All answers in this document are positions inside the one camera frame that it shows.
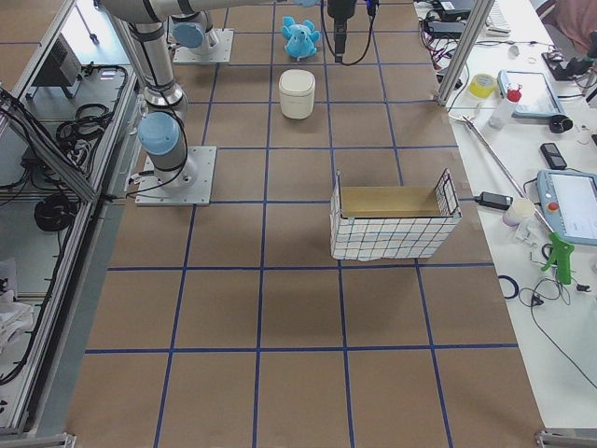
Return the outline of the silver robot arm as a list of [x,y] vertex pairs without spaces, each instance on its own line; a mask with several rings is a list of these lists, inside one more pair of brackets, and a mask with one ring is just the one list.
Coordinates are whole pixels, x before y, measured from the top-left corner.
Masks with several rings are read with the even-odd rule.
[[219,37],[214,29],[210,12],[174,15],[170,20],[172,36],[179,46],[200,55],[213,53],[216,50]]
[[253,6],[254,1],[104,1],[111,17],[127,24],[131,53],[139,66],[138,77],[146,84],[144,96],[156,110],[187,112],[187,98],[176,83],[166,43],[164,23],[173,17],[195,19],[203,12],[229,7]]

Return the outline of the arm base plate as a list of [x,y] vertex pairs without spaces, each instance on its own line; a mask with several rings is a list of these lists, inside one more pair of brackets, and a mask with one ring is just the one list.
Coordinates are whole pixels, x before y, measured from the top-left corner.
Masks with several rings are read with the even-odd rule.
[[174,29],[175,64],[216,64],[230,61],[234,30],[212,28],[204,31],[199,25],[180,25]]
[[146,156],[144,169],[153,171],[153,174],[141,179],[141,192],[135,195],[135,204],[154,207],[208,205],[211,201],[216,154],[216,147],[189,147],[181,173],[178,170],[156,170]]

